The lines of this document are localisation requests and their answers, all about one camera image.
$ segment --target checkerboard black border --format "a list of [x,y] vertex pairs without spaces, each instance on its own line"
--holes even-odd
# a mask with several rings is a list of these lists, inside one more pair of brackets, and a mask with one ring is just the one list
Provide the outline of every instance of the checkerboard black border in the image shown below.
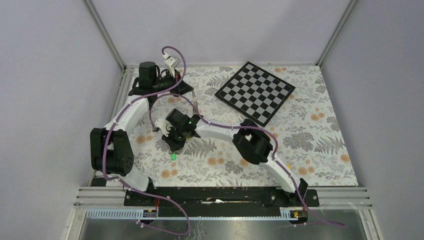
[[[265,122],[260,122],[258,119],[256,119],[255,117],[253,117],[252,115],[248,114],[247,112],[243,111],[241,108],[235,106],[234,104],[232,104],[230,101],[226,100],[225,98],[223,98],[222,96],[219,95],[219,93],[231,82],[231,80],[233,80],[236,76],[239,75],[239,73],[245,69],[248,65],[252,65],[254,68],[257,68],[261,71],[263,71],[264,73],[267,73],[268,75],[274,77],[275,79],[283,82],[284,84],[288,85],[291,87],[291,90],[288,91],[287,95],[281,100],[281,102],[279,103],[279,105],[275,108],[275,110],[271,113],[271,115],[266,119]],[[230,105],[230,107],[236,109],[237,111],[239,111],[240,113],[242,113],[243,115],[245,115],[246,117],[250,118],[251,120],[253,120],[255,123],[259,124],[262,127],[265,127],[269,121],[274,117],[274,115],[276,114],[276,112],[278,112],[278,110],[281,108],[281,106],[284,104],[284,102],[287,100],[287,98],[289,98],[289,96],[293,93],[293,91],[295,90],[295,86],[291,85],[290,83],[282,80],[281,78],[275,76],[274,74],[271,74],[269,71],[264,70],[263,68],[260,68],[258,66],[256,66],[255,64],[251,63],[251,62],[246,62],[246,64],[244,64],[216,93],[215,96],[217,98],[219,98],[220,100],[224,101],[226,104]]]

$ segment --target cord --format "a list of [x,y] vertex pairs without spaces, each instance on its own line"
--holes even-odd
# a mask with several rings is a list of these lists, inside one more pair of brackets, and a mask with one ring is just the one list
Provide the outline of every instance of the cord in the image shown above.
[[184,72],[182,73],[181,78],[173,86],[171,86],[168,89],[165,89],[165,90],[162,90],[162,91],[158,91],[158,92],[154,92],[154,93],[150,93],[150,94],[146,94],[146,95],[139,96],[139,97],[135,98],[134,100],[132,100],[130,103],[128,103],[120,111],[120,113],[118,114],[118,116],[114,120],[114,123],[112,124],[112,126],[110,127],[110,129],[109,129],[109,131],[107,132],[107,135],[106,135],[106,140],[105,140],[104,147],[103,147],[103,157],[102,157],[102,168],[101,168],[101,171],[103,172],[103,177],[106,180],[108,180],[108,181],[109,180],[114,180],[114,179],[119,179],[119,181],[125,187],[127,187],[128,189],[130,189],[131,191],[134,191],[136,193],[139,193],[139,194],[142,194],[142,195],[145,195],[145,196],[149,196],[149,197],[153,197],[153,198],[158,198],[158,199],[163,199],[163,200],[166,200],[168,202],[171,202],[172,204],[174,204],[175,206],[177,206],[181,210],[181,212],[184,214],[185,218],[187,219],[187,231],[185,231],[183,233],[181,233],[181,232],[174,232],[174,231],[169,231],[169,230],[166,230],[166,229],[163,229],[163,228],[146,225],[144,223],[142,223],[141,226],[142,227],[143,226],[146,226],[148,228],[156,229],[156,230],[159,230],[159,231],[162,231],[162,232],[165,232],[165,233],[182,236],[182,235],[186,235],[186,234],[188,234],[190,232],[191,226],[190,226],[189,216],[187,215],[186,211],[184,211],[184,209],[178,203],[176,203],[174,200],[169,199],[169,198],[164,197],[164,196],[159,196],[159,195],[150,194],[150,193],[147,193],[147,192],[140,191],[140,190],[138,190],[136,188],[131,187],[128,183],[126,183],[120,177],[118,177],[118,176],[108,177],[108,175],[106,173],[106,153],[108,151],[108,143],[109,143],[109,140],[111,139],[111,134],[112,134],[113,130],[115,129],[115,127],[117,126],[119,120],[122,118],[122,116],[124,115],[124,113],[128,110],[128,108],[130,108],[132,104],[134,104],[135,102],[137,102],[137,101],[139,101],[141,99],[144,99],[144,98],[147,98],[147,97],[150,97],[150,96],[153,96],[153,95],[162,94],[162,93],[165,93],[165,92],[168,92],[168,91],[172,90],[173,88],[175,88],[176,86],[178,86],[178,84],[180,84],[181,81],[183,81],[183,78],[186,75],[187,64],[186,64],[186,60],[184,59],[183,54],[178,49],[176,49],[173,46],[164,46],[162,48],[162,54],[165,54],[165,52],[164,52],[165,49],[172,49],[172,50],[176,51],[179,54],[179,56],[181,57],[182,62],[183,62],[183,65],[184,65]]
[[[216,124],[216,123],[213,123],[213,122],[208,122],[206,119],[204,119],[203,118],[203,116],[202,115],[200,115],[200,113],[199,113],[199,110],[197,109],[197,107],[187,98],[187,97],[185,97],[185,96],[183,96],[183,95],[180,95],[180,94],[176,94],[176,93],[166,93],[166,94],[163,94],[163,95],[161,95],[161,96],[159,96],[153,103],[152,103],[152,106],[153,106],[153,104],[155,104],[155,102],[159,99],[159,98],[161,98],[161,97],[165,97],[165,96],[169,96],[169,95],[174,95],[174,96],[179,96],[179,97],[182,97],[182,98],[184,98],[192,107],[193,107],[193,109],[194,109],[194,111],[197,113],[197,115],[199,115],[199,117],[200,117],[200,119],[202,119],[202,121],[204,121],[205,123],[207,123],[207,124],[210,124],[210,125],[213,125],[213,126],[216,126],[216,127],[221,127],[221,128],[226,128],[226,129],[231,129],[232,127],[231,126],[226,126],[226,125],[221,125],[221,124]],[[151,116],[151,113],[152,113],[152,108],[150,108],[150,110],[149,110],[149,119],[150,119],[150,123],[152,123],[152,125],[153,125],[153,120],[152,120],[152,116]],[[275,150],[274,150],[274,152],[273,152],[273,154],[272,154],[272,158],[273,159],[275,159],[275,156],[274,156],[274,154],[275,154],[275,152],[276,152],[276,150],[277,150],[277,147],[278,147],[278,142],[277,142],[277,139],[276,139],[276,137],[272,134],[272,133],[270,133],[269,131],[267,131],[266,129],[263,129],[263,128],[260,128],[260,127],[256,127],[256,126],[234,126],[233,127],[234,129],[256,129],[256,130],[260,130],[260,131],[263,131],[263,132],[265,132],[265,133],[267,133],[267,134],[269,134],[273,139],[274,139],[274,141],[275,141]],[[345,224],[343,224],[343,223],[341,223],[341,222],[337,222],[337,221],[327,221],[327,220],[324,220],[324,219],[322,219],[321,217],[319,217],[314,211],[312,211],[308,206],[307,206],[307,204],[305,203],[305,201],[304,201],[304,199],[303,199],[303,197],[301,196],[301,193],[300,193],[300,191],[299,191],[299,188],[298,188],[298,186],[296,185],[296,181],[295,181],[295,179],[292,177],[292,175],[290,174],[290,172],[285,168],[285,167],[283,167],[283,165],[279,162],[279,161],[275,161],[277,164],[278,164],[278,166],[280,166],[283,170],[284,170],[284,172],[288,175],[288,177],[291,179],[291,181],[293,182],[293,185],[294,185],[294,188],[295,188],[295,191],[296,191],[296,193],[297,193],[297,196],[299,197],[299,199],[300,199],[300,201],[302,202],[302,204],[303,204],[303,207],[306,209],[306,210],[308,210],[312,215],[314,215],[317,219],[319,219],[322,223],[324,223],[324,224],[328,224],[328,225],[330,225],[330,226],[334,226],[334,227],[338,227],[338,228],[346,228],[347,226],[345,225]]]

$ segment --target black and white checkerboard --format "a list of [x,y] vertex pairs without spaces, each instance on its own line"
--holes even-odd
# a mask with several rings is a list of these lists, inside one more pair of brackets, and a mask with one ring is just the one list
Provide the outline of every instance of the black and white checkerboard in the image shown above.
[[293,90],[293,85],[247,62],[215,96],[265,127]]

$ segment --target table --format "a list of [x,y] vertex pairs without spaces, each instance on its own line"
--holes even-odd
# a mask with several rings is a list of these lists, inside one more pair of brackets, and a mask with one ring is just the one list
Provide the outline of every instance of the table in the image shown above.
[[[277,154],[280,159],[310,186],[357,186],[320,68],[262,68],[296,87],[265,127],[278,139]],[[194,87],[199,111],[205,118],[228,123],[239,123],[246,118],[214,96],[238,69],[239,66],[187,67],[184,81]],[[136,69],[132,80],[137,76]],[[181,97],[165,96],[153,106],[153,120],[165,118],[174,108],[190,117],[193,114],[193,109]],[[279,185],[266,170],[245,161],[230,142],[192,138],[172,161],[169,147],[161,136],[160,132],[152,132],[147,114],[129,136],[134,167],[150,177],[157,187]],[[107,186],[119,184],[108,182]]]

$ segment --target gray floor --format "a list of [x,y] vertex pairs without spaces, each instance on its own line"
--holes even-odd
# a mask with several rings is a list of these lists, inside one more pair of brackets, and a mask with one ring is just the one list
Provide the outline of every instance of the gray floor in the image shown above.
[[[301,227],[282,227],[281,220],[192,220],[187,236],[174,236],[149,228],[141,228],[133,220],[87,219],[83,240],[365,240],[366,235],[358,213],[354,210],[325,210],[326,220],[339,221],[347,228],[325,224]],[[316,219],[309,217],[308,222]],[[152,225],[183,232],[187,223],[182,220],[156,220]]]

